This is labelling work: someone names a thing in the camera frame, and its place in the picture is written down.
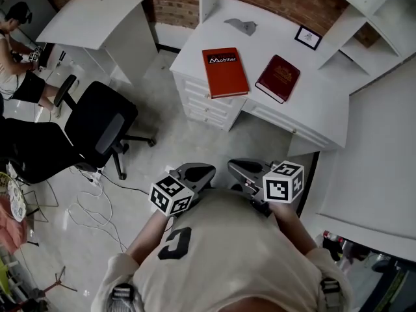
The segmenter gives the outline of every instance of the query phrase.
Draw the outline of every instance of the white cube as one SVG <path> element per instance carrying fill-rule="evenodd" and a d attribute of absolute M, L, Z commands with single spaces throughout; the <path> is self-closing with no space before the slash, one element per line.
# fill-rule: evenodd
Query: white cube
<path fill-rule="evenodd" d="M 264 201 L 291 203 L 304 189 L 304 167 L 284 161 L 263 176 Z"/>
<path fill-rule="evenodd" d="M 186 211 L 194 197 L 194 192 L 164 172 L 151 184 L 148 200 L 166 216 Z"/>

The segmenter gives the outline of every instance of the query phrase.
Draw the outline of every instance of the chair base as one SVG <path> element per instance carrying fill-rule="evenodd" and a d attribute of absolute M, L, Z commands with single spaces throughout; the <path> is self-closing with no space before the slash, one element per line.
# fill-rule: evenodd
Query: chair base
<path fill-rule="evenodd" d="M 125 135 L 122 140 L 130 140 L 130 141 L 146 141 L 149 147 L 154 147 L 156 145 L 156 140 L 154 138 L 142 138 L 141 136 L 131 136 Z M 119 180 L 126 180 L 127 174 L 122 172 L 122 168 L 120 166 L 120 159 L 118 158 L 118 154 L 122 153 L 123 155 L 129 150 L 130 146 L 128 144 L 117 144 L 112 147 L 112 158 L 114 159 L 114 163 L 116 165 L 116 170 L 118 174 Z"/>

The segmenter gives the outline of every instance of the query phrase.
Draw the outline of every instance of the black letter on shirt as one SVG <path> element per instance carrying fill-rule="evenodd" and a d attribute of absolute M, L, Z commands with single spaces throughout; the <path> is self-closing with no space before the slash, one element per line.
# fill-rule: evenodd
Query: black letter on shirt
<path fill-rule="evenodd" d="M 166 239 L 166 242 L 173 240 L 177 235 L 179 235 L 179 241 L 177 243 L 177 247 L 175 250 L 170 251 L 169 246 L 165 246 L 160 250 L 159 254 L 157 255 L 160 260 L 168 260 L 168 259 L 181 259 L 183 256 L 188 254 L 188 247 L 190 241 L 190 233 L 192 229 L 189 227 L 184 227 L 183 229 L 178 229 L 169 235 Z"/>

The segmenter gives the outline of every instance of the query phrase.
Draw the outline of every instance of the picture frame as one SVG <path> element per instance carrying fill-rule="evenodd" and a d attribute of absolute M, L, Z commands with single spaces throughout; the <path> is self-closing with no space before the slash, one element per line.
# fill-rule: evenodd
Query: picture frame
<path fill-rule="evenodd" d="M 315 31 L 301 25 L 294 39 L 311 48 L 312 50 L 316 50 L 320 41 L 322 40 L 322 36 L 317 34 Z"/>

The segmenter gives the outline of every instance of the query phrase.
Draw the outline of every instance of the black cap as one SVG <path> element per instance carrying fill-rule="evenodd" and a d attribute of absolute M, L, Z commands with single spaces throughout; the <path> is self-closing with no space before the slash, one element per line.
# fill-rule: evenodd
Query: black cap
<path fill-rule="evenodd" d="M 26 2 L 20 1 L 15 5 L 10 7 L 6 15 L 6 21 L 10 19 L 18 20 L 20 24 L 25 24 L 28 17 L 27 12 L 29 11 L 29 7 L 27 6 Z"/>

